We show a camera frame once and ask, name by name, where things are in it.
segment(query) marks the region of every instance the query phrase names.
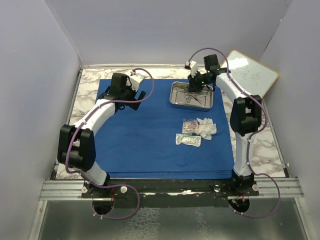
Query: whiteboard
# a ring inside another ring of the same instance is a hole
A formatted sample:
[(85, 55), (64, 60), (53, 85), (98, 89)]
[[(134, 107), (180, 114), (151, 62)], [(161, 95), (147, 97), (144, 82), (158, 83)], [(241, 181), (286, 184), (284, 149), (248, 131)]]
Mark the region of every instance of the whiteboard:
[(227, 59), (233, 79), (252, 95), (263, 98), (279, 76), (276, 71), (236, 50), (231, 51)]

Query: silver tray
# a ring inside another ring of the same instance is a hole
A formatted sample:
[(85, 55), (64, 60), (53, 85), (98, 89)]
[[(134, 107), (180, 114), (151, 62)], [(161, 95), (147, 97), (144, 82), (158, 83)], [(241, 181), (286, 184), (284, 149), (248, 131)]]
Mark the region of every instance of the silver tray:
[(170, 92), (170, 103), (175, 108), (209, 111), (214, 105), (213, 88), (204, 88), (201, 92), (188, 93), (189, 83), (175, 81)]

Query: marble table top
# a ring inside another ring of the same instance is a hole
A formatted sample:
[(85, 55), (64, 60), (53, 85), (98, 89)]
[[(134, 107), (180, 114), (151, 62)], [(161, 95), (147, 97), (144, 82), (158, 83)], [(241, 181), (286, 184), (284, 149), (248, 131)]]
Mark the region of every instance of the marble table top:
[[(151, 73), (154, 79), (186, 79), (189, 74), (189, 71), (183, 68), (145, 67), (145, 69)], [(129, 75), (130, 68), (90, 68), (83, 70), (69, 124), (72, 125), (81, 119), (95, 105), (100, 79), (111, 79), (113, 73), (124, 73)], [(232, 102), (223, 92), (222, 99), (225, 114), (229, 121)], [(229, 129), (233, 156), (235, 156), (236, 137), (231, 130), (230, 123)], [(264, 131), (258, 133), (255, 137), (253, 143), (252, 166), (256, 173), (266, 173), (272, 177), (285, 177), (283, 169), (285, 164), (281, 161), (269, 124)], [(65, 166), (59, 164), (55, 178), (58, 180), (81, 179), (81, 176), (77, 173), (67, 173)]]

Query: crumpled tissue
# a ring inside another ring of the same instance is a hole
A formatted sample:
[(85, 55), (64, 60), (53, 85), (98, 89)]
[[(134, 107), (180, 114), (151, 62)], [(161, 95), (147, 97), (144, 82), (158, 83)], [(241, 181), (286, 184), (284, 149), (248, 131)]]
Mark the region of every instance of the crumpled tissue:
[(217, 133), (216, 124), (211, 118), (205, 118), (203, 120), (197, 118), (196, 120), (198, 121), (198, 126), (194, 129), (194, 133), (206, 140), (211, 140), (212, 135)]

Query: blue mat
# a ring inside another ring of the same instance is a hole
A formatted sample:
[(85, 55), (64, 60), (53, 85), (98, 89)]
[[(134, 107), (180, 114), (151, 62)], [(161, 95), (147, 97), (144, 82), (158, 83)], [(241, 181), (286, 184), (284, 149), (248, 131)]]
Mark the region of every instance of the blue mat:
[[(126, 107), (109, 118), (95, 136), (96, 162), (114, 178), (225, 179), (231, 177), (234, 158), (228, 122), (219, 88), (213, 107), (195, 111), (172, 107), (169, 102), (173, 82), (155, 80), (153, 95), (139, 109)], [(102, 79), (98, 96), (110, 85)], [(146, 79), (141, 90), (151, 91)], [(201, 146), (176, 145), (183, 119), (211, 118), (217, 133)]]

